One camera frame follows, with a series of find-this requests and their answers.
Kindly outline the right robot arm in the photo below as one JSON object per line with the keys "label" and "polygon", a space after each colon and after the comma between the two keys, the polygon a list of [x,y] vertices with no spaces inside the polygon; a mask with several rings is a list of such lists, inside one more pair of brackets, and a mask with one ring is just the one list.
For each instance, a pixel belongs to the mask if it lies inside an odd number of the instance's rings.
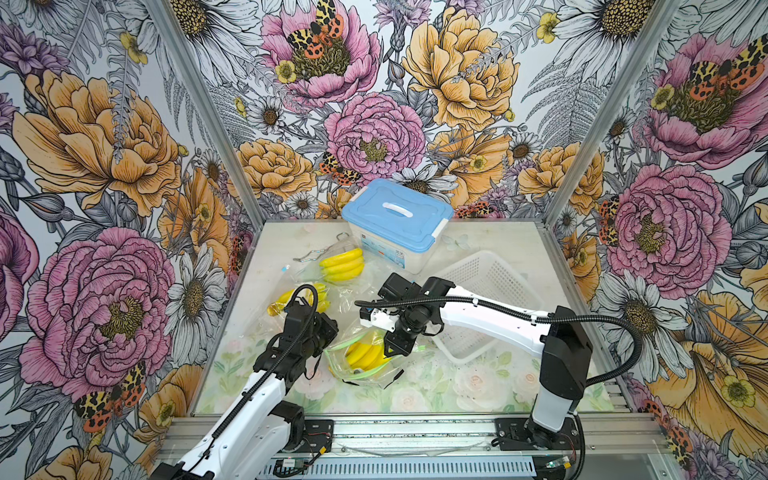
{"label": "right robot arm", "polygon": [[[485,298],[450,280],[430,277],[422,285],[391,274],[375,300],[355,301],[360,322],[384,331],[387,357],[411,354],[417,340],[438,329],[460,327],[519,347],[540,361],[538,391],[522,426],[508,433],[515,449],[552,450],[584,391],[634,367],[644,351],[642,332],[631,322],[606,315],[578,315],[559,306],[553,312],[507,305]],[[607,373],[589,376],[594,351],[584,327],[615,326],[630,337],[630,354]]]}

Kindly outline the panda zip-top bag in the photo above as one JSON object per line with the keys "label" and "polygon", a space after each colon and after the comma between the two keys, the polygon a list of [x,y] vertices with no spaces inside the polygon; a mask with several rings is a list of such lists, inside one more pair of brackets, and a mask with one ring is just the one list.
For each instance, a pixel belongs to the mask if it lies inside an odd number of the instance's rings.
{"label": "panda zip-top bag", "polygon": [[386,389],[425,351],[424,345],[416,345],[409,356],[387,357],[384,335],[373,332],[328,347],[322,358],[330,373],[343,383]]}

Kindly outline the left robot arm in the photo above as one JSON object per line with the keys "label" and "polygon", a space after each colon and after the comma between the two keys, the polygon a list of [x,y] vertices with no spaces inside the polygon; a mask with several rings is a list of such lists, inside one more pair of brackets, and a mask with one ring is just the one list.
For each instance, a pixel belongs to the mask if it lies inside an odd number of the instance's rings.
{"label": "left robot arm", "polygon": [[285,397],[338,334],[319,308],[313,284],[293,291],[283,331],[258,356],[241,393],[193,448],[173,465],[157,465],[151,479],[255,479],[274,455],[303,443],[304,410]]}

